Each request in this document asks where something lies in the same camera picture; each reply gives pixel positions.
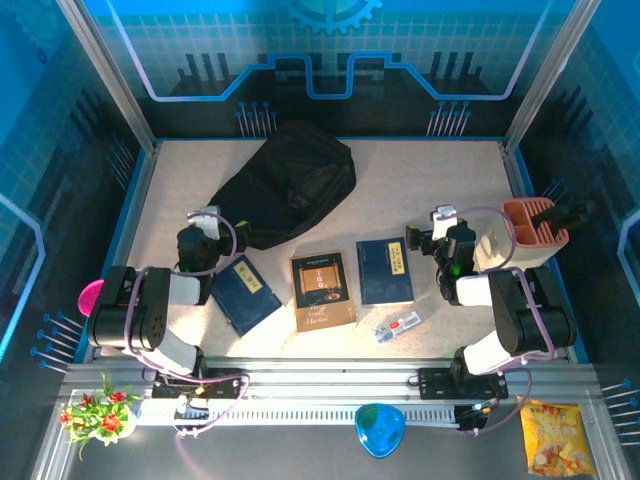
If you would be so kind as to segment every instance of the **cable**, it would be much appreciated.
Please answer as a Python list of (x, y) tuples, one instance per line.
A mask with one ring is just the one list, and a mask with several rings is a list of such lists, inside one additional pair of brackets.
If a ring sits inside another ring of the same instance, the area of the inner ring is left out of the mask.
[(462, 210), (460, 212), (452, 213), (451, 215), (447, 215), (446, 217), (442, 217), (439, 220), (449, 220), (451, 218), (459, 218), (462, 215), (466, 215), (467, 213), (474, 213), (474, 212), (481, 212), (481, 211), (497, 213), (498, 215), (501, 215), (507, 222), (507, 225), (509, 225), (509, 230), (511, 232), (511, 234), (509, 235), (509, 238), (511, 239), (511, 249), (509, 250), (509, 254), (507, 255), (507, 258), (505, 258), (504, 261), (497, 267), (488, 268), (487, 270), (485, 270), (485, 272), (493, 272), (496, 270), (501, 270), (511, 261), (511, 259), (513, 258), (513, 254), (516, 251), (516, 227), (513, 225), (513, 221), (511, 220), (511, 217), (509, 217), (509, 215), (504, 213), (499, 208), (471, 207), (471, 208), (467, 208), (466, 210)]
[(498, 392), (498, 388), (493, 384), (493, 382), (490, 382), (489, 386), (491, 387), (491, 390), (493, 390), (493, 393), (496, 394), (496, 404), (494, 405), (494, 407), (498, 408), (500, 406), (500, 392)]
[(475, 428), (465, 433), (473, 432), (474, 435), (477, 437), (479, 435), (484, 435), (486, 433), (497, 430), (498, 428), (500, 428), (501, 426), (509, 422), (509, 420), (515, 417), (516, 414), (518, 414), (520, 410), (522, 410), (522, 407), (524, 407), (524, 404), (527, 403), (527, 400), (529, 400), (529, 395), (531, 395), (531, 388), (533, 387), (533, 377), (531, 376), (531, 372), (526, 368), (514, 368), (510, 370), (510, 372), (525, 372), (527, 374), (527, 390), (525, 391), (525, 394), (522, 396), (522, 398), (518, 402), (518, 405), (516, 405), (516, 408), (511, 410), (506, 417), (504, 417), (503, 419), (499, 420), (498, 422), (494, 423), (489, 427), (485, 427), (482, 430)]
[(419, 387), (420, 382), (414, 383), (411, 381), (412, 378), (418, 378), (418, 375), (411, 375), (409, 378), (407, 378), (407, 385), (409, 385), (410, 387)]
[[(221, 222), (223, 225), (225, 225), (229, 229), (229, 232), (231, 234), (231, 253), (228, 255), (229, 260), (227, 260), (226, 262), (222, 262), (221, 265), (216, 265), (213, 268), (202, 271), (202, 272), (172, 272), (172, 274), (174, 275), (179, 275), (182, 277), (203, 277), (207, 275), (213, 275), (221, 271), (223, 268), (227, 267), (228, 264), (233, 261), (233, 257), (237, 252), (238, 238), (237, 238), (235, 229), (224, 217), (222, 217), (221, 215), (218, 215), (215, 212), (197, 211), (188, 215), (187, 218), (191, 219), (194, 216), (198, 216), (198, 215), (215, 217), (218, 219), (219, 222)], [(250, 383), (251, 377), (247, 373), (236, 373), (232, 375), (225, 375), (223, 377), (213, 377), (213, 378), (195, 378), (187, 375), (182, 375), (176, 372), (172, 372), (171, 370), (164, 369), (161, 365), (158, 365), (153, 361), (149, 360), (148, 358), (146, 358), (143, 352), (140, 352), (133, 348), (133, 344), (131, 341), (131, 324), (133, 323), (133, 309), (135, 308), (136, 299), (138, 298), (138, 291), (140, 290), (140, 285), (142, 284), (142, 279), (147, 275), (147, 273), (149, 273), (150, 269), (151, 267), (145, 267), (142, 270), (140, 270), (140, 272), (138, 272), (138, 274), (136, 275), (136, 279), (133, 283), (133, 288), (131, 289), (131, 296), (129, 298), (129, 304), (127, 305), (127, 313), (126, 313), (125, 322), (124, 322), (124, 352), (134, 356), (149, 368), (162, 371), (167, 375), (183, 380), (185, 382), (197, 383), (197, 384), (213, 384), (213, 383), (226, 382), (229, 380), (242, 380), (242, 379), (245, 380), (243, 388), (238, 394), (238, 397), (224, 412), (222, 412), (220, 416), (218, 416), (218, 418), (216, 418), (213, 422), (210, 422), (209, 424), (207, 424), (202, 428), (194, 429), (189, 432), (181, 432), (187, 435), (197, 436), (198, 434), (206, 432), (210, 428), (213, 428), (213, 426), (218, 421), (226, 417), (227, 414), (238, 404), (238, 402), (244, 397), (247, 390), (249, 389), (249, 383)]]
[[(502, 269), (504, 266), (506, 266), (511, 261), (511, 259), (513, 258), (513, 254), (516, 251), (516, 237), (515, 237), (516, 228), (513, 224), (513, 221), (511, 220), (511, 217), (509, 217), (509, 215), (507, 215), (502, 210), (494, 207), (471, 207), (466, 210), (462, 210), (460, 212), (447, 215), (446, 217), (442, 217), (441, 220), (448, 220), (450, 218), (460, 217), (461, 215), (478, 212), (478, 211), (487, 211), (487, 212), (494, 212), (499, 214), (505, 219), (505, 221), (507, 222), (507, 225), (509, 226), (509, 230), (513, 233), (512, 235), (509, 235), (509, 238), (511, 239), (511, 248), (509, 250), (509, 254), (504, 259), (504, 261), (497, 267), (492, 267), (485, 270), (485, 272), (487, 273), (495, 272)], [(504, 372), (507, 368), (511, 367), (512, 365), (522, 363), (525, 360), (552, 360), (555, 357), (555, 353), (556, 353), (556, 349), (553, 345), (553, 342), (551, 341), (551, 336), (549, 335), (549, 332), (547, 331), (547, 327), (545, 326), (544, 321), (542, 320), (542, 316), (540, 315), (540, 311), (538, 310), (536, 302), (533, 298), (533, 293), (531, 292), (531, 288), (529, 288), (529, 282), (527, 282), (527, 279), (524, 276), (524, 272), (518, 267), (510, 267), (508, 270), (513, 271), (518, 276), (518, 279), (520, 280), (520, 283), (522, 285), (522, 291), (524, 292), (524, 295), (527, 298), (527, 303), (529, 304), (529, 309), (533, 314), (533, 318), (536, 322), (536, 325), (538, 326), (538, 329), (540, 330), (540, 333), (542, 334), (542, 338), (544, 339), (545, 346), (547, 347), (547, 353), (544, 353), (542, 355), (537, 355), (537, 354), (528, 355), (525, 353), (523, 356), (519, 358), (514, 358), (512, 361), (506, 363), (496, 371), (499, 375), (501, 374), (501, 372)]]
[[(516, 250), (516, 238), (515, 238), (516, 229), (513, 224), (513, 221), (511, 220), (511, 217), (509, 217), (505, 212), (503, 212), (498, 208), (472, 207), (472, 208), (468, 208), (466, 210), (462, 210), (460, 212), (456, 212), (454, 214), (448, 215), (446, 217), (442, 217), (441, 220), (460, 217), (462, 215), (466, 215), (468, 213), (478, 212), (478, 211), (487, 211), (487, 212), (497, 213), (505, 219), (507, 225), (509, 226), (509, 231), (510, 231), (509, 238), (511, 239), (511, 248), (509, 249), (509, 254), (500, 265), (498, 265), (497, 267), (492, 267), (485, 270), (486, 273), (495, 272), (504, 268), (511, 261)], [(498, 375), (503, 375), (504, 373), (506, 373), (507, 369), (509, 369), (512, 365), (515, 365), (517, 363), (522, 363), (524, 360), (531, 360), (531, 359), (551, 360), (555, 356), (555, 347), (553, 345), (553, 342), (551, 341), (551, 336), (549, 335), (549, 332), (547, 331), (547, 327), (545, 326), (544, 321), (542, 320), (542, 316), (540, 315), (540, 311), (538, 310), (536, 302), (533, 298), (533, 293), (531, 292), (531, 288), (529, 287), (529, 283), (527, 282), (524, 272), (518, 267), (510, 267), (508, 270), (511, 270), (512, 272), (514, 272), (518, 276), (518, 279), (520, 280), (520, 283), (522, 285), (522, 291), (524, 292), (524, 295), (527, 298), (529, 309), (533, 314), (533, 318), (536, 322), (536, 325), (538, 326), (538, 329), (540, 330), (540, 333), (542, 334), (542, 338), (544, 339), (544, 343), (547, 347), (547, 353), (542, 355), (536, 355), (536, 354), (527, 355), (525, 353), (521, 357), (514, 358), (511, 362), (507, 362), (505, 365), (502, 365), (499, 369), (496, 369), (495, 373), (497, 373)], [(473, 434), (477, 437), (479, 435), (484, 435), (485, 433), (492, 432), (500, 428), (504, 424), (506, 424), (518, 412), (520, 412), (520, 410), (522, 410), (522, 407), (524, 407), (524, 404), (527, 402), (527, 400), (529, 399), (529, 395), (531, 394), (531, 388), (533, 386), (533, 377), (531, 376), (531, 372), (526, 368), (513, 368), (509, 371), (525, 372), (527, 374), (527, 390), (524, 396), (520, 399), (520, 402), (518, 402), (518, 405), (516, 406), (516, 408), (514, 408), (511, 412), (509, 412), (509, 414), (506, 417), (504, 417), (502, 420), (498, 421), (494, 425), (491, 425), (490, 427), (483, 428), (482, 430), (475, 428), (471, 431), (463, 432), (463, 434), (468, 434), (473, 432)]]
[(231, 405), (229, 405), (227, 407), (227, 409), (222, 412), (217, 418), (215, 418), (214, 420), (212, 420), (211, 422), (207, 423), (206, 425), (204, 425), (203, 427), (200, 428), (194, 428), (191, 430), (179, 430), (175, 425), (174, 428), (176, 430), (178, 430), (178, 432), (180, 432), (180, 436), (184, 436), (184, 435), (189, 435), (192, 437), (197, 437), (198, 435), (200, 435), (201, 433), (206, 432), (207, 430), (211, 430), (213, 427), (216, 426), (216, 424), (222, 420), (223, 418), (225, 418), (229, 412), (231, 410), (233, 410), (236, 405), (240, 402), (240, 400), (242, 400), (242, 398), (245, 396), (245, 394), (247, 393), (247, 390), (249, 390), (249, 375), (246, 373), (238, 373), (236, 374), (236, 376), (242, 376), (242, 377), (246, 377), (247, 381), (244, 383), (244, 385), (242, 386), (242, 390), (240, 390), (240, 393), (238, 394), (238, 396), (236, 397), (236, 399), (231, 403)]

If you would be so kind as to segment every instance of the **blue book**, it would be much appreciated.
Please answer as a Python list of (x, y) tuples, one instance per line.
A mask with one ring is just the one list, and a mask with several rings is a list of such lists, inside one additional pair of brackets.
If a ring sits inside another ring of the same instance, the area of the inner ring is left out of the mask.
[(363, 305), (413, 302), (404, 238), (357, 242)]
[(241, 337), (282, 306), (244, 255), (216, 275), (211, 294)]

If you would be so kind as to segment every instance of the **gear logo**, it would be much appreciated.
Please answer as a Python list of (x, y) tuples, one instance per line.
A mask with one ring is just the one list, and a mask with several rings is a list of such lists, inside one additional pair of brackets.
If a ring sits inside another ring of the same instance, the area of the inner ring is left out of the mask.
[(333, 35), (338, 30), (347, 33), (348, 27), (360, 28), (360, 21), (371, 18), (371, 11), (382, 6), (381, 0), (286, 0), (284, 8), (289, 18), (297, 20), (300, 28), (311, 27), (313, 33), (324, 30)]

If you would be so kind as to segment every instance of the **book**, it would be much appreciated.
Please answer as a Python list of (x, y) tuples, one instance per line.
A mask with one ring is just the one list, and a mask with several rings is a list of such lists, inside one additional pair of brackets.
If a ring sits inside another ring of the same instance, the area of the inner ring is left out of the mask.
[(357, 242), (356, 248), (363, 305), (413, 302), (404, 238)]
[(298, 332), (355, 323), (342, 253), (294, 257), (291, 271)]
[(241, 337), (282, 306), (244, 255), (215, 276), (211, 294)]

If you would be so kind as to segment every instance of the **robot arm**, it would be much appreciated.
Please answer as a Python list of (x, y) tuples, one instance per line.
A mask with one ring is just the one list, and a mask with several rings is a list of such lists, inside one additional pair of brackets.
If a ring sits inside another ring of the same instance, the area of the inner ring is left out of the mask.
[[(206, 272), (215, 267), (221, 255), (232, 250), (231, 234), (218, 225), (217, 207), (203, 207), (189, 214), (191, 225), (178, 233), (177, 266), (180, 272)], [(249, 224), (234, 228), (236, 251), (243, 252), (249, 243)], [(94, 347), (125, 350), (124, 325), (138, 272), (133, 267), (111, 267), (87, 324), (89, 342)], [(206, 376), (204, 354), (167, 330), (169, 305), (204, 305), (213, 288), (213, 275), (181, 276), (169, 268), (148, 270), (137, 293), (131, 324), (132, 347), (166, 372)]]
[(496, 329), (456, 352), (451, 363), (454, 382), (460, 385), (474, 377), (504, 371), (547, 351), (527, 304), (526, 287), (531, 290), (553, 347), (573, 345), (575, 320), (549, 269), (538, 266), (525, 270), (527, 286), (509, 270), (474, 271), (476, 235), (456, 214), (452, 205), (437, 207), (431, 212), (433, 230), (422, 232), (415, 225), (408, 225), (406, 232), (411, 250), (420, 248), (423, 255), (434, 257), (438, 265), (436, 281), (445, 300), (452, 305), (485, 305), (493, 309)]

